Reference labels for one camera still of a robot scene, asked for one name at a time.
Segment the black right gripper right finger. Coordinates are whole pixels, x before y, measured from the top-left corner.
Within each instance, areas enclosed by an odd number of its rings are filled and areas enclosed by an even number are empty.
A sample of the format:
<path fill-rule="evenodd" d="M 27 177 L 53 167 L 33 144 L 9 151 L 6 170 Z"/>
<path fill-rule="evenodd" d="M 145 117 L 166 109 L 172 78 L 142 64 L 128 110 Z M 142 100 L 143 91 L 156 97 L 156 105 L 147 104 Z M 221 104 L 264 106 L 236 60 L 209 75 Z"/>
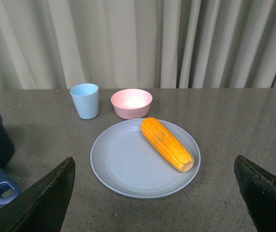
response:
<path fill-rule="evenodd" d="M 276 176 L 241 155 L 234 173 L 257 231 L 276 232 Z"/>

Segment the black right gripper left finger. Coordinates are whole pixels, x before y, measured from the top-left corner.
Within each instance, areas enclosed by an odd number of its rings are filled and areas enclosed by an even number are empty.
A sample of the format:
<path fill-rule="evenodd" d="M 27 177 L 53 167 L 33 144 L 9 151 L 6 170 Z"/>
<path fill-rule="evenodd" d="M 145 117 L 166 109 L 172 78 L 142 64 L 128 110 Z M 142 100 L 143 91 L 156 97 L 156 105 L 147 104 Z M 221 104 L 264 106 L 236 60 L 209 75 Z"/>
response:
<path fill-rule="evenodd" d="M 74 181 L 75 161 L 68 157 L 0 209 L 0 232 L 59 232 Z"/>

